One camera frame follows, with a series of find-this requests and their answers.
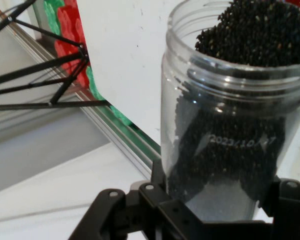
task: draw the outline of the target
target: black holder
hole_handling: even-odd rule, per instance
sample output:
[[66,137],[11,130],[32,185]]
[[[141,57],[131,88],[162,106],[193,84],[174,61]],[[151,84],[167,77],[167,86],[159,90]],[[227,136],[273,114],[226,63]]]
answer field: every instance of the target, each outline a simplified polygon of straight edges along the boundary
[[27,28],[38,31],[44,35],[50,36],[54,39],[63,41],[70,45],[73,45],[78,48],[78,52],[74,54],[70,54],[67,56],[59,57],[50,61],[46,61],[43,63],[39,63],[33,66],[29,66],[17,71],[13,71],[7,74],[3,74],[0,76],[0,84],[37,73],[42,70],[48,70],[51,68],[59,67],[62,64],[70,63],[74,60],[80,60],[79,64],[75,67],[75,69],[69,74],[68,77],[60,78],[60,79],[46,79],[42,82],[32,83],[26,85],[20,85],[15,87],[3,88],[0,89],[0,95],[8,94],[12,92],[39,88],[43,86],[53,85],[53,84],[62,84],[51,100],[47,103],[23,103],[23,104],[0,104],[0,111],[10,111],[10,110],[25,110],[25,109],[54,109],[54,108],[77,108],[77,107],[92,107],[92,106],[109,106],[109,102],[106,100],[95,100],[95,101],[67,101],[67,102],[59,102],[59,99],[63,96],[63,94],[67,91],[67,89],[71,86],[71,84],[77,79],[77,76],[85,69],[87,64],[89,63],[89,55],[86,49],[86,46],[83,43],[75,42],[70,39],[67,39],[63,36],[59,36],[42,28],[33,26],[26,22],[20,21],[17,17],[22,14],[28,7],[34,4],[37,0],[26,0],[24,3],[13,7],[14,11],[8,16],[4,17],[0,22],[0,31],[2,31],[5,27],[7,27],[11,23],[23,25]]
[[181,201],[165,191],[160,161],[151,182],[125,195],[119,189],[99,193],[70,240],[125,240],[142,231],[148,240],[300,240],[300,182],[276,177],[260,206],[273,223],[201,222]]

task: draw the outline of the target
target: clear plastic jar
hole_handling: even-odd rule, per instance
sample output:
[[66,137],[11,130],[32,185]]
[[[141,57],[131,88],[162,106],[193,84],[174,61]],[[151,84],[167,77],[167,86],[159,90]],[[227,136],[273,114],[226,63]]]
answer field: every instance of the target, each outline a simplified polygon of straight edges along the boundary
[[229,5],[179,4],[162,60],[167,191],[203,221],[252,219],[300,123],[300,65],[251,67],[195,51]]

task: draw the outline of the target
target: green paint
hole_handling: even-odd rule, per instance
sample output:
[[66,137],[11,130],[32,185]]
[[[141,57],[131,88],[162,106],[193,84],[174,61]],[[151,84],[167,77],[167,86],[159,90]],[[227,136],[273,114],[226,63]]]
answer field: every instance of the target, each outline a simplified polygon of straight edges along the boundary
[[[89,87],[92,95],[98,99],[98,100],[105,100],[103,96],[99,93],[95,80],[94,80],[94,75],[92,73],[92,69],[90,66],[86,68],[86,75],[89,78]],[[120,119],[124,125],[129,126],[132,125],[132,121],[130,121],[125,115],[123,115],[118,109],[116,109],[114,106],[110,106],[113,114]]]
[[48,24],[54,34],[61,35],[60,22],[57,17],[58,8],[65,5],[64,0],[44,0],[43,7]]

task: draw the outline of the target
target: black metal rod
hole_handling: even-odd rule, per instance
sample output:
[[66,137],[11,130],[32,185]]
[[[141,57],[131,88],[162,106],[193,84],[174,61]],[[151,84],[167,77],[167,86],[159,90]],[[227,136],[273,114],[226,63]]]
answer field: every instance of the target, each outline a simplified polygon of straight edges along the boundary
[[22,103],[22,104],[2,104],[0,111],[29,110],[29,109],[58,109],[58,108],[84,108],[110,106],[106,100],[101,101],[66,101],[51,105],[48,103]]
[[12,10],[15,10],[16,8],[22,6],[23,4],[24,4],[24,3],[20,3],[20,4],[18,4],[18,5],[15,5],[15,6],[13,6],[13,7],[8,8],[7,10],[4,10],[4,11],[0,12],[0,16],[6,14],[7,12],[10,12],[10,11],[12,11]]
[[74,45],[74,46],[76,46],[76,47],[80,47],[80,45],[81,45],[81,43],[79,43],[79,42],[72,41],[72,40],[70,40],[70,39],[68,39],[68,38],[65,38],[65,37],[63,37],[63,36],[54,34],[53,32],[44,30],[44,29],[42,29],[42,28],[40,28],[40,27],[33,26],[33,25],[31,25],[31,24],[29,24],[29,23],[26,23],[26,22],[24,22],[24,21],[20,21],[20,20],[18,20],[18,19],[15,19],[14,22],[15,22],[16,24],[20,24],[20,25],[23,25],[23,26],[25,26],[25,27],[27,27],[27,28],[36,30],[36,31],[38,31],[38,32],[40,32],[40,33],[42,33],[42,34],[45,34],[45,35],[47,35],[47,36],[50,36],[50,37],[52,37],[52,38],[54,38],[54,39],[58,39],[58,40],[63,41],[63,42],[65,42],[65,43]]
[[36,0],[27,0],[24,4],[20,5],[16,8],[9,16],[3,19],[0,22],[0,31],[8,26],[13,20],[16,19],[20,14],[22,14],[28,7],[35,3]]
[[78,66],[75,67],[71,75],[68,77],[68,80],[66,80],[61,87],[56,91],[54,96],[51,98],[50,103],[56,104],[58,100],[62,97],[62,95],[67,91],[67,89],[71,86],[71,84],[76,80],[78,74],[85,68],[87,65],[86,61],[82,61],[78,64]]
[[30,75],[30,74],[42,71],[42,70],[45,70],[45,69],[60,66],[62,64],[71,62],[71,61],[76,60],[76,59],[80,59],[82,57],[83,57],[82,54],[80,52],[77,52],[77,53],[73,53],[73,54],[68,55],[68,56],[63,56],[63,57],[56,58],[56,59],[53,59],[53,60],[50,60],[50,61],[39,63],[37,65],[33,65],[33,66],[29,66],[29,67],[26,67],[26,68],[23,68],[23,69],[20,69],[20,70],[17,70],[17,71],[13,71],[13,72],[1,75],[0,76],[0,84],[3,84],[5,82],[9,82],[11,80],[14,80],[14,79],[26,76],[26,75]]
[[39,88],[39,87],[48,86],[48,85],[52,85],[52,84],[59,84],[59,83],[63,83],[67,79],[68,79],[67,77],[64,77],[64,78],[60,78],[60,79],[48,80],[48,81],[37,82],[37,83],[29,83],[26,85],[0,89],[0,95],[13,93],[13,92],[21,91],[21,90],[26,90],[26,89]]

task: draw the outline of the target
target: black plastic bracket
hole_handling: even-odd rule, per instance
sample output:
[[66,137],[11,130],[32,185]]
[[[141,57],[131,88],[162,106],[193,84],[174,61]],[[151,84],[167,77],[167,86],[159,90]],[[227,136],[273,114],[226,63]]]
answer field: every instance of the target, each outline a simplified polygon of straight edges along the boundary
[[119,190],[101,192],[70,239],[123,240],[129,233],[142,231],[148,240],[300,240],[298,181],[274,181],[262,206],[274,218],[273,223],[201,222],[185,204],[166,193],[160,161],[152,168],[152,182],[127,195],[118,194],[117,200],[111,199],[110,193]]

